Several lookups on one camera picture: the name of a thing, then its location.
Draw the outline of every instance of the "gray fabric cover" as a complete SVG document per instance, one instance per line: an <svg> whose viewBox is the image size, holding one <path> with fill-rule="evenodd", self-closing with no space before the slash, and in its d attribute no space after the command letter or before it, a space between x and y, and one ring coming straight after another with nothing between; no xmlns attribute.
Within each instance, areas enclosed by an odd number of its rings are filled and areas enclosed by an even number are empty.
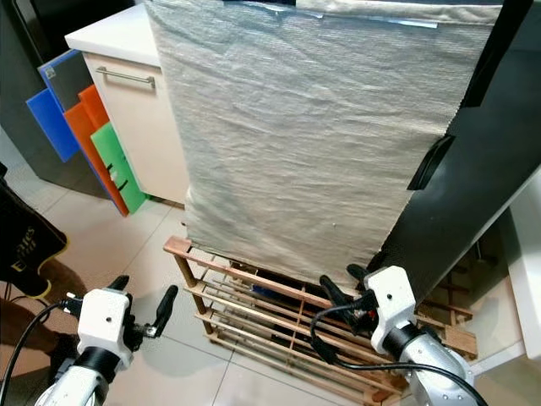
<svg viewBox="0 0 541 406"><path fill-rule="evenodd" d="M189 237L343 288L355 286L345 266L367 265L407 204L500 11L355 0L146 5L188 161Z"/></svg>

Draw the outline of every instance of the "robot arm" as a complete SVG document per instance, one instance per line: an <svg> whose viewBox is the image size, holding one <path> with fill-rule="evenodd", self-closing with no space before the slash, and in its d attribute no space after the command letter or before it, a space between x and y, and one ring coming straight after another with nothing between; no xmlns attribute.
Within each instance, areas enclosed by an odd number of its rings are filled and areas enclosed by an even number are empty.
<svg viewBox="0 0 541 406"><path fill-rule="evenodd" d="M415 326L415 298L404 269L390 266L377 272L362 275L363 295L355 301L346 296L328 278L320 283L336 308L324 310L328 314L336 309L354 334L362 328L360 321L366 313L357 315L357 310L372 310L377 314L369 326L371 344L380 354L390 354L398 364L394 365L351 365L340 361L330 346L315 335L316 315L312 324L312 345L320 356L331 364L357 370L396 369L401 370L413 396L420 406L474 406L486 402L473 389L473 374L466 360L449 348L444 347L435 335Z"/></svg>
<svg viewBox="0 0 541 406"><path fill-rule="evenodd" d="M80 356L37 400L36 406L100 406L115 375L126 370L144 337L161 335L172 313L178 288L170 286L156 310L154 324L135 324L131 295L122 289L128 277L109 288L94 289L83 299L72 296L64 309L79 318Z"/></svg>

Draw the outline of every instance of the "white cabinet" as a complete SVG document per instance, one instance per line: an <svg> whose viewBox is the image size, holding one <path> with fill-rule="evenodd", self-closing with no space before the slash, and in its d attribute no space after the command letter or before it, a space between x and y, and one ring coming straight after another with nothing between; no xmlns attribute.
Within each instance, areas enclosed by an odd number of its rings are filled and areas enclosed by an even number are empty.
<svg viewBox="0 0 541 406"><path fill-rule="evenodd" d="M87 52L85 61L141 190L184 203L188 172L161 70Z"/></svg>

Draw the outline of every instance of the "wooden rack leg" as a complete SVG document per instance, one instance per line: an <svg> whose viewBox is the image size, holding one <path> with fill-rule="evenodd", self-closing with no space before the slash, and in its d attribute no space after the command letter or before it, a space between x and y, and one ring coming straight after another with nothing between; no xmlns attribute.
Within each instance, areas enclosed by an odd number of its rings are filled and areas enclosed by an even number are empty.
<svg viewBox="0 0 541 406"><path fill-rule="evenodd" d="M183 257L175 255L175 261L178 264L178 267L180 268L180 272L183 273L184 280L186 281L186 284L189 288L193 288L195 285L197 285L197 279L194 277L194 273L192 272L192 268L189 267L188 261L186 261ZM205 303L203 302L203 299L195 294L192 294L192 297L194 298L195 307L197 307L197 311L200 315L204 315L207 311ZM207 334L212 334L213 329L212 326L208 321L203 321L203 326L205 327L205 331Z"/></svg>

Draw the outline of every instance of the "white countertop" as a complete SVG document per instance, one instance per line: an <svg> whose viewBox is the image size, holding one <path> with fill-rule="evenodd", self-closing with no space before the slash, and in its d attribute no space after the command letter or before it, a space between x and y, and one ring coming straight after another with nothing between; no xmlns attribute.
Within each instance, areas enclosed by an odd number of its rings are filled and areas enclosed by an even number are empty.
<svg viewBox="0 0 541 406"><path fill-rule="evenodd" d="M144 4L76 30L65 38L72 49L160 67Z"/></svg>

